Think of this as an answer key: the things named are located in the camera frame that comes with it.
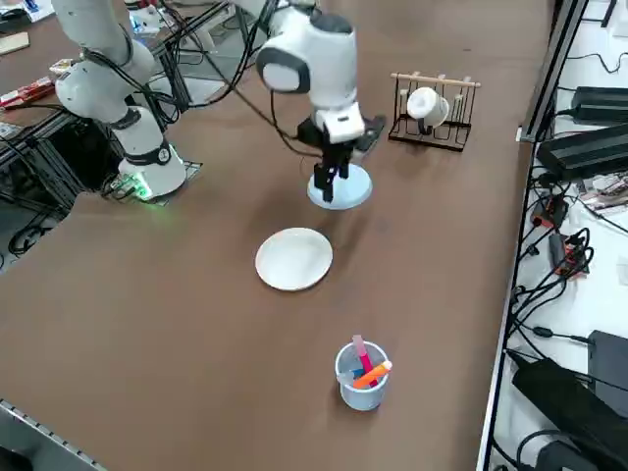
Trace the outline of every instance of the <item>pink marker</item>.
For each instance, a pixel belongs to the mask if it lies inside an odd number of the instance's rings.
[[[371,359],[369,358],[369,354],[366,351],[366,346],[364,346],[364,340],[362,336],[353,336],[353,346],[355,346],[355,351],[357,353],[358,358],[362,362],[362,368],[364,368],[364,373],[368,373],[373,369],[373,365],[371,364]],[[377,386],[377,380],[373,380],[370,383],[371,388]]]

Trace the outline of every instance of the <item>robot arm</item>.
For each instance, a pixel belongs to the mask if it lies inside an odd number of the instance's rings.
[[[127,3],[151,8],[155,1]],[[311,121],[327,144],[352,142],[364,134],[356,101],[355,32],[347,20],[312,14],[311,8],[292,6],[288,0],[232,3],[259,18],[268,30],[269,39],[256,61],[266,86],[280,93],[307,93],[313,106]],[[61,102],[77,115],[112,128],[126,153],[121,173],[133,174],[142,182],[145,192],[140,197],[149,199],[174,191],[185,180],[183,161],[150,112],[126,104],[126,97],[135,90],[120,74],[122,71],[135,83],[145,85],[154,68],[152,55],[118,25],[109,0],[52,0],[52,4],[72,41],[106,57],[119,69],[116,72],[93,60],[96,55],[85,54],[82,62],[58,79]],[[338,171],[337,163],[328,162],[324,169],[326,173],[331,170],[331,180]],[[340,170],[340,176],[346,178],[346,171]]]

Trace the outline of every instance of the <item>wooden dowel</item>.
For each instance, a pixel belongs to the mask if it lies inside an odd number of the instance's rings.
[[[424,83],[441,83],[443,85],[471,86],[473,88],[480,88],[480,86],[482,86],[478,81],[451,80],[449,78],[434,78],[434,77],[410,76],[408,74],[397,74],[397,73],[392,73],[391,77],[393,79],[405,79],[405,80],[410,80],[410,81],[422,81]]]

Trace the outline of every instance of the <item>white plate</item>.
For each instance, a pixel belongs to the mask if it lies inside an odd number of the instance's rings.
[[[255,269],[269,286],[298,291],[316,285],[329,271],[332,245],[311,229],[290,228],[268,237],[257,250]]]

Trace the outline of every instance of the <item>table surface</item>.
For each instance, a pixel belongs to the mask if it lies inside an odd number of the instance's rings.
[[[301,166],[230,96],[168,129],[186,160],[204,163],[168,207],[80,197],[0,284],[0,389],[109,469],[476,462],[528,160],[514,136],[550,9],[545,0],[323,6],[356,25],[366,116],[390,117],[391,72],[481,82],[466,149],[383,136],[364,163],[370,200],[327,212],[305,195],[312,163]],[[244,82],[266,109],[259,79]],[[309,110],[305,98],[278,97],[286,129]],[[288,227],[316,229],[335,248],[329,275],[305,292],[272,290],[253,268],[260,243]],[[373,413],[338,394],[334,357],[354,334],[394,363]]]

